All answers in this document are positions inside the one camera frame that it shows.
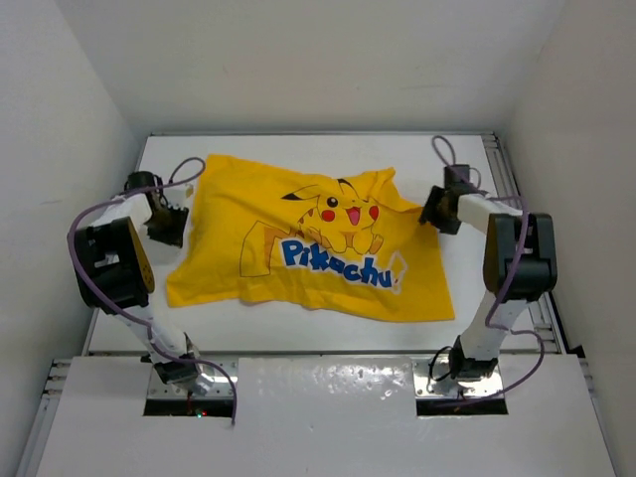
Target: white panel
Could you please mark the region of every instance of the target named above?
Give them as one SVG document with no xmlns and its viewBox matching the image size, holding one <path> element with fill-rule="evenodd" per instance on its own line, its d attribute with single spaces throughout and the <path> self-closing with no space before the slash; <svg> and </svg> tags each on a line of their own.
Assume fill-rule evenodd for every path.
<svg viewBox="0 0 636 477">
<path fill-rule="evenodd" d="M 0 476 L 13 476 L 53 358 L 88 310 L 65 237 L 138 144 L 53 0 L 0 2 Z"/>
<path fill-rule="evenodd" d="M 502 357 L 504 381 L 535 359 Z M 150 372 L 134 358 L 75 359 L 38 475 L 613 475 L 574 356 L 548 356 L 507 396 L 509 415 L 428 418 L 401 358 L 243 359 L 236 427 L 144 417 Z"/>
<path fill-rule="evenodd" d="M 556 302 L 622 475 L 636 475 L 636 3 L 568 2 L 513 121 L 521 190 L 553 214 Z"/>
<path fill-rule="evenodd" d="M 563 0 L 57 0 L 150 130 L 497 128 Z"/>
<path fill-rule="evenodd" d="M 482 187 L 494 191 L 481 138 L 452 136 L 451 140 L 458 161 L 482 171 Z M 397 188 L 419 204 L 425 203 L 430 184 L 443 183 L 443 165 L 433 153 L 427 135 L 151 137 L 140 168 L 166 178 L 184 158 L 207 157 L 212 152 L 334 177 L 394 166 Z M 180 172 L 183 177 L 193 174 L 199 166 L 186 167 L 190 168 Z M 329 310 L 309 311 L 281 302 L 246 306 L 228 300 L 168 308 L 165 277 L 176 263 L 153 264 L 156 281 L 161 286 L 152 295 L 152 304 L 156 313 L 167 314 L 204 351 L 436 351 L 452 344 L 470 324 L 485 291 L 484 236 L 462 226 L 456 237 L 440 236 L 440 241 L 455 309 L 454 321 L 383 323 Z M 532 328 L 530 313 L 526 311 L 520 317 L 516 328 Z M 511 336 L 504 347 L 535 350 L 537 343 L 532 337 Z M 100 314 L 90 350 L 143 351 L 143 348 L 122 324 Z"/>
</svg>

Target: cable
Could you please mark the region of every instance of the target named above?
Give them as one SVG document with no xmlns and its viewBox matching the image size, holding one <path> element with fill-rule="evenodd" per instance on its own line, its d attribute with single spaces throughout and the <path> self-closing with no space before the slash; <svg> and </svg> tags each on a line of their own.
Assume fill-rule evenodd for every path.
<svg viewBox="0 0 636 477">
<path fill-rule="evenodd" d="M 170 174 L 170 178 L 168 179 L 168 184 L 172 184 L 172 181 L 174 180 L 175 176 L 177 175 L 177 173 L 179 172 L 179 170 L 185 166 L 186 164 L 188 164 L 189 162 L 193 162 L 193 161 L 197 161 L 201 163 L 201 174 L 203 174 L 203 171 L 206 170 L 206 163 L 203 159 L 201 159 L 200 157 L 189 157 L 188 159 L 181 161 L 181 164 L 179 164 L 177 167 L 175 167 L 175 170 L 172 171 L 172 174 Z"/>
<path fill-rule="evenodd" d="M 437 359 L 439 358 L 439 355 L 441 355 L 444 351 L 450 351 L 452 349 L 453 349 L 452 346 L 444 346 L 443 348 L 440 348 L 439 350 L 437 350 L 437 353 L 435 353 L 435 356 L 433 356 L 433 359 L 430 360 L 430 363 L 428 363 L 428 378 L 431 381 L 443 381 L 450 376 L 450 371 L 449 371 L 448 373 L 444 373 L 438 378 L 434 378 L 433 368 L 435 367 L 435 363 L 437 363 Z"/>
<path fill-rule="evenodd" d="M 437 140 L 441 140 L 443 143 L 446 144 L 446 146 L 448 146 L 449 150 L 450 150 L 450 154 L 451 154 L 451 162 L 449 163 L 448 160 L 444 157 L 444 155 L 441 153 L 441 151 L 439 150 L 439 148 L 437 147 L 435 141 Z M 456 154 L 455 154 L 455 149 L 453 148 L 452 144 L 450 143 L 450 141 L 448 139 L 446 139 L 444 136 L 440 136 L 440 135 L 435 135 L 432 137 L 432 139 L 430 140 L 431 142 L 431 146 L 433 148 L 433 150 L 435 151 L 435 154 L 437 154 L 437 157 L 441 160 L 441 162 L 443 162 L 446 166 L 450 167 L 453 174 L 455 174 L 455 176 L 457 176 L 462 182 L 464 182 L 465 184 L 467 184 L 468 186 L 470 186 L 470 188 L 473 190 L 473 192 L 475 194 L 483 194 L 482 191 L 479 190 L 479 186 L 481 185 L 481 174 L 479 174 L 479 185 L 475 186 L 473 185 L 469 178 L 464 177 L 462 174 L 460 174 L 453 166 L 455 166 L 456 164 Z M 496 393 L 493 393 L 489 396 L 485 396 L 485 397 L 478 397 L 475 399 L 468 399 L 466 401 L 462 401 L 462 402 L 454 402 L 454 403 L 447 403 L 447 404 L 441 404 L 441 405 L 453 405 L 453 406 L 461 406 L 461 405 L 470 405 L 470 404 L 474 404 L 476 402 L 481 402 L 483 400 L 488 400 L 491 398 L 494 398 L 496 396 L 502 395 L 504 393 L 507 393 L 508 391 L 513 390 L 514 388 L 520 386 L 521 384 L 525 383 L 534 373 L 537 372 L 537 370 L 539 369 L 539 367 L 541 366 L 542 362 L 544 361 L 544 357 L 546 355 L 546 345 L 544 344 L 544 340 L 542 339 L 542 337 L 536 333 L 535 331 L 532 330 L 521 330 L 521 331 L 515 331 L 515 330 L 511 330 L 509 328 L 506 328 L 503 325 L 497 325 L 497 324 L 492 324 L 491 321 L 493 319 L 493 316 L 495 315 L 495 312 L 497 311 L 497 308 L 499 307 L 499 305 L 501 303 L 503 303 L 504 299 L 506 298 L 506 294 L 508 293 L 508 290 L 510 289 L 510 286 L 513 282 L 513 279 L 515 277 L 515 274 L 517 273 L 517 270 L 519 268 L 519 262 L 521 261 L 521 257 L 524 254 L 524 245 L 525 245 L 525 240 L 526 240 L 526 236 L 528 235 L 528 227 L 529 227 L 529 211 L 528 211 L 528 204 L 526 203 L 525 199 L 522 196 L 509 196 L 509 197 L 501 197 L 501 198 L 489 198 L 490 201 L 493 202 L 504 202 L 504 201 L 511 201 L 511 200 L 517 200 L 521 203 L 521 208 L 522 208 L 522 217 L 521 217 L 521 231 L 520 231 L 520 239 L 519 242 L 517 243 L 517 248 L 515 249 L 515 254 L 513 255 L 513 259 L 512 262 L 510 264 L 510 267 L 508 268 L 508 273 L 506 274 L 506 278 L 504 280 L 504 283 L 502 284 L 502 287 L 499 290 L 499 293 L 497 293 L 497 296 L 495 297 L 495 301 L 493 303 L 493 305 L 490 307 L 490 309 L 488 310 L 488 313 L 486 314 L 486 320 L 485 320 L 485 325 L 487 328 L 490 329 L 494 329 L 494 330 L 501 330 L 501 331 L 505 331 L 505 332 L 510 332 L 511 335 L 514 336 L 519 336 L 519 335 L 532 335 L 537 339 L 537 342 L 539 343 L 539 348 L 540 348 L 540 352 L 539 352 L 539 359 L 537 360 L 537 362 L 535 363 L 535 365 L 522 377 L 520 377 L 518 380 L 516 380 L 514 383 L 512 383 L 509 386 L 506 386 L 504 388 L 502 388 L 501 390 L 497 391 Z M 445 348 L 442 348 L 441 350 L 438 351 L 438 354 L 443 352 Z"/>
<path fill-rule="evenodd" d="M 176 172 L 178 172 L 183 167 L 184 164 L 186 164 L 188 162 L 192 162 L 192 161 L 200 162 L 201 165 L 202 165 L 201 170 L 198 171 L 192 177 L 189 177 L 189 178 L 184 179 L 182 181 L 172 182 Z M 191 158 L 188 158 L 188 159 L 182 161 L 176 167 L 176 169 L 170 175 L 169 183 L 166 184 L 166 185 L 149 186 L 149 187 L 143 187 L 143 188 L 140 188 L 140 189 L 134 189 L 132 191 L 129 191 L 129 192 L 123 194 L 123 197 L 121 197 L 121 198 L 117 198 L 117 199 L 114 199 L 112 201 L 102 202 L 100 204 L 96 204 L 94 206 L 91 206 L 91 207 L 87 208 L 86 210 L 80 212 L 78 214 L 78 216 L 71 223 L 71 227 L 69 228 L 69 233 L 67 234 L 67 245 L 69 247 L 69 255 L 71 256 L 71 262 L 73 263 L 73 267 L 76 270 L 76 272 L 78 273 L 78 275 L 81 278 L 81 280 L 86 284 L 88 289 L 102 303 L 104 303 L 108 308 L 110 308 L 115 313 L 123 316 L 124 318 L 126 318 L 129 321 L 132 321 L 133 323 L 145 326 L 146 329 L 148 330 L 148 340 L 150 341 L 150 346 L 155 351 L 155 353 L 157 353 L 159 356 L 161 356 L 161 357 L 163 357 L 163 358 L 165 358 L 167 360 L 173 361 L 175 363 L 209 366 L 213 370 L 218 371 L 219 373 L 221 373 L 228 380 L 228 383 L 230 384 L 230 388 L 232 389 L 232 396 L 233 396 L 233 402 L 234 402 L 234 408 L 233 408 L 233 411 L 232 411 L 232 424 L 234 425 L 237 422 L 238 397 L 237 397 L 237 388 L 236 388 L 235 384 L 233 383 L 232 379 L 230 378 L 230 375 L 228 375 L 228 373 L 221 366 L 219 366 L 219 365 L 217 365 L 215 363 L 212 363 L 210 361 L 200 360 L 200 359 L 180 358 L 178 356 L 172 356 L 169 353 L 165 352 L 164 350 L 160 349 L 154 343 L 154 337 L 153 337 L 153 334 L 152 334 L 152 323 L 150 322 L 150 320 L 143 320 L 143 319 L 141 319 L 139 317 L 136 317 L 136 316 L 132 315 L 131 313 L 128 313 L 126 310 L 124 310 L 124 309 L 120 308 L 119 306 L 117 306 L 110 298 L 108 298 L 99 289 L 99 287 L 88 276 L 88 274 L 86 273 L 86 270 L 81 265 L 80 258 L 78 257 L 78 251 L 76 250 L 76 244 L 75 244 L 76 231 L 80 227 L 80 223 L 83 220 L 83 218 L 86 217 L 88 214 L 91 214 L 91 213 L 93 213 L 95 211 L 98 211 L 99 209 L 103 209 L 105 207 L 109 207 L 109 206 L 113 206 L 113 205 L 116 205 L 116 204 L 120 204 L 125 199 L 127 199 L 129 197 L 132 197 L 132 196 L 135 196 L 137 194 L 145 194 L 147 192 L 160 191 L 160 190 L 163 190 L 163 189 L 167 189 L 169 187 L 181 186 L 183 184 L 186 184 L 188 182 L 194 181 L 195 179 L 199 178 L 199 176 L 201 176 L 204 173 L 205 170 L 206 170 L 206 163 L 205 163 L 205 161 L 203 159 L 201 159 L 199 157 L 191 157 Z"/>
</svg>

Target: white enclosure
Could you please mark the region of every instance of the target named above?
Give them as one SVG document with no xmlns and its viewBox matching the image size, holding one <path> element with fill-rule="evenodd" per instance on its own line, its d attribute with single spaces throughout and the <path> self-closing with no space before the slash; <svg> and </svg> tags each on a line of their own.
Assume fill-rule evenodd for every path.
<svg viewBox="0 0 636 477">
<path fill-rule="evenodd" d="M 560 319 L 636 473 L 636 2 L 3 0 L 0 23 L 0 476 L 51 359 L 81 351 L 73 217 L 150 132 L 255 130 L 495 131 L 555 218 Z"/>
</svg>

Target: red cheek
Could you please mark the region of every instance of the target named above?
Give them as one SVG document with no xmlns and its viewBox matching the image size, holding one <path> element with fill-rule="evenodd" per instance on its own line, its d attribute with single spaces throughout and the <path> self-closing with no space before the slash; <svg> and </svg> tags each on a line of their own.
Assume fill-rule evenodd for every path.
<svg viewBox="0 0 636 477">
<path fill-rule="evenodd" d="M 331 222 L 336 218 L 336 214 L 334 214 L 334 211 L 323 211 L 320 217 L 325 222 Z"/>
</svg>

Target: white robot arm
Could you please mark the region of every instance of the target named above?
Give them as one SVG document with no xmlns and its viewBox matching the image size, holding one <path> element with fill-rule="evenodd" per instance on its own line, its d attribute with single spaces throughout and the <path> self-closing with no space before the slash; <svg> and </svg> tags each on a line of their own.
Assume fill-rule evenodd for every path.
<svg viewBox="0 0 636 477">
<path fill-rule="evenodd" d="M 519 315 L 557 283 L 552 218 L 528 214 L 528 234 L 521 238 L 522 211 L 475 193 L 473 186 L 460 179 L 469 173 L 467 165 L 446 167 L 444 187 L 431 189 L 419 220 L 450 235 L 456 235 L 465 222 L 486 236 L 486 292 L 472 323 L 457 337 L 449 353 L 449 376 L 459 380 L 479 380 L 492 374 L 501 345 Z M 518 266 L 511 269 L 520 240 L 524 241 L 524 252 Z M 514 273 L 512 282 L 494 308 L 509 273 Z"/>
<path fill-rule="evenodd" d="M 128 177 L 126 190 L 153 187 L 160 179 L 148 172 Z M 101 308 L 122 321 L 141 341 L 164 384 L 187 393 L 205 395 L 214 383 L 214 370 L 178 360 L 196 359 L 199 352 L 188 336 L 161 315 L 152 313 L 149 294 L 155 282 L 153 262 L 174 255 L 183 245 L 188 209 L 182 207 L 187 187 L 173 188 L 170 203 L 161 191 L 137 194 L 108 207 L 88 227 L 75 233 L 79 262 L 90 279 L 118 307 L 138 318 L 132 321 L 99 300 L 78 276 L 79 291 L 90 307 Z"/>
</svg>

